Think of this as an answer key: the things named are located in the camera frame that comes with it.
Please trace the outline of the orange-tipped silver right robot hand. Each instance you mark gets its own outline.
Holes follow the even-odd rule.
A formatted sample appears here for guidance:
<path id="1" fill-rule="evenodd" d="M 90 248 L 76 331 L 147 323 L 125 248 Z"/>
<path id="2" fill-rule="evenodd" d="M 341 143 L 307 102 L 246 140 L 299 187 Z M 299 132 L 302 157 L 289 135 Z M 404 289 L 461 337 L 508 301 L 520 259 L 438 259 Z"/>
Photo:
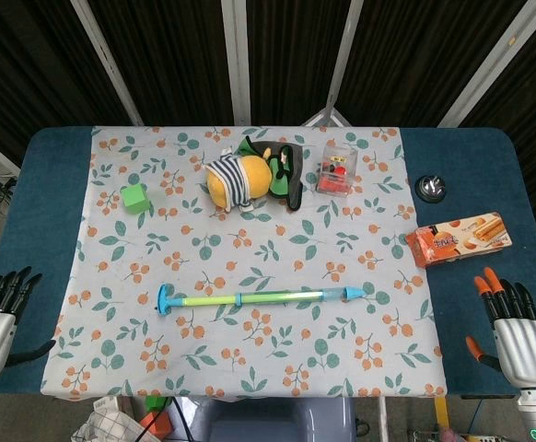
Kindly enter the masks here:
<path id="1" fill-rule="evenodd" d="M 490 268 L 474 277 L 489 319 L 497 355 L 487 354 L 471 336 L 467 349 L 480 364 L 503 374 L 520 390 L 536 390 L 536 306 L 521 283 L 511 284 Z"/>

